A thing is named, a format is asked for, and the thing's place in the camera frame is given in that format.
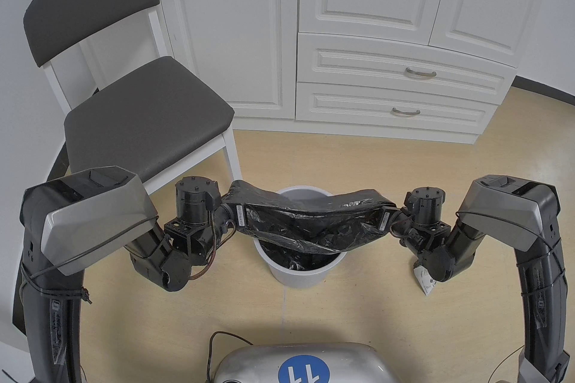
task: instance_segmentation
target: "light wood floor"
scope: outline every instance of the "light wood floor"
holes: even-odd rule
[[[309,184],[332,193],[375,188],[397,204],[417,186],[438,186],[447,192],[443,220],[449,224],[477,177],[508,174],[554,184],[567,275],[575,279],[574,106],[512,88],[475,145],[255,131],[235,136],[244,179],[255,186]],[[218,180],[222,194],[228,189],[220,154],[192,173]],[[169,184],[152,195],[161,223],[175,214],[174,193]],[[370,344],[404,383],[486,383],[523,343],[513,250],[485,238],[473,266],[429,297],[413,278],[413,260],[387,236],[350,252],[321,285],[285,289],[250,238],[238,234],[218,251],[207,275],[167,293],[136,274],[119,250],[86,271],[94,304],[82,306],[82,364],[90,383],[204,383],[208,339],[222,329],[256,344]],[[565,340],[572,355],[574,295]],[[241,345],[216,340],[215,364]],[[513,356],[493,381],[515,381],[516,367]],[[565,382],[575,382],[575,362]]]

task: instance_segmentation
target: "blue circle logo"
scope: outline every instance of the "blue circle logo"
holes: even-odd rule
[[[285,361],[279,368],[279,383],[328,383],[329,368],[320,358],[301,354]]]

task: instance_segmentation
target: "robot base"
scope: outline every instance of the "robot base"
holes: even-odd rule
[[[247,346],[226,356],[214,383],[401,383],[365,344]]]

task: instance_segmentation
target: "gray chair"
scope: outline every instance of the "gray chair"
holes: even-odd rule
[[[152,193],[193,165],[224,150],[241,179],[231,122],[234,110],[168,56],[156,7],[160,0],[32,0],[24,30],[38,67],[64,113],[70,170],[117,165],[137,173]],[[109,25],[148,10],[160,58],[100,88],[71,108],[51,59]]]

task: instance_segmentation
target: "metal handle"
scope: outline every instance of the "metal handle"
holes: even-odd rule
[[[397,108],[393,107],[392,108],[392,113],[394,114],[399,114],[399,115],[419,115],[421,114],[421,110],[416,110],[415,112],[404,112],[403,110],[398,110]]]
[[[410,75],[415,75],[417,77],[433,78],[433,77],[437,76],[437,72],[435,72],[435,71],[433,71],[433,72],[416,72],[416,71],[413,71],[412,69],[410,69],[409,67],[406,67],[405,71],[407,73],[409,73]]]

